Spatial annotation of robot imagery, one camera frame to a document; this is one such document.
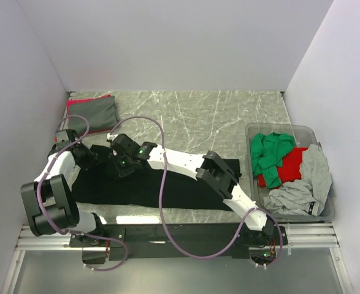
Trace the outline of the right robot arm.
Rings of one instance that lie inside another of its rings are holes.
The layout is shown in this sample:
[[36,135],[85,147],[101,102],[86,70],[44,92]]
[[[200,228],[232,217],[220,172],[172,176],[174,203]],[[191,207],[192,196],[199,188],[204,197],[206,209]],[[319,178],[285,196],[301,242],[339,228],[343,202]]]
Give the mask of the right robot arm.
[[139,145],[126,134],[107,134],[113,150],[109,156],[116,178],[125,178],[136,172],[167,171],[192,179],[206,190],[209,197],[223,202],[240,217],[253,232],[253,239],[267,244],[274,237],[274,222],[259,210],[254,201],[242,190],[234,171],[214,151],[207,154],[189,154],[152,142]]

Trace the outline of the black t-shirt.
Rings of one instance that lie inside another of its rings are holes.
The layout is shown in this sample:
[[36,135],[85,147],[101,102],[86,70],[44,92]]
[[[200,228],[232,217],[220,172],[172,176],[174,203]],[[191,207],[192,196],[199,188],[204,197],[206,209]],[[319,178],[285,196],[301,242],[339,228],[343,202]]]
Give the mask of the black t-shirt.
[[[95,205],[138,205],[158,207],[162,170],[144,170],[114,180],[107,174],[111,149],[92,145],[90,150],[98,155],[100,164],[89,170],[80,170],[72,185],[75,201]],[[213,209],[230,211],[221,200],[215,200],[196,180],[167,172],[163,208]]]

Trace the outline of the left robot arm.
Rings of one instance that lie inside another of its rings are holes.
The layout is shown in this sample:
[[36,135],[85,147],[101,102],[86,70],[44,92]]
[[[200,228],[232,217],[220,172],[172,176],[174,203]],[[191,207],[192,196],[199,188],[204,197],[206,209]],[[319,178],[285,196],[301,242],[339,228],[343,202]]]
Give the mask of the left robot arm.
[[95,213],[81,213],[66,181],[74,167],[90,170],[100,163],[98,155],[81,142],[72,129],[57,131],[43,172],[20,188],[28,225],[36,236],[54,233],[84,234],[92,246],[101,245],[106,231]]

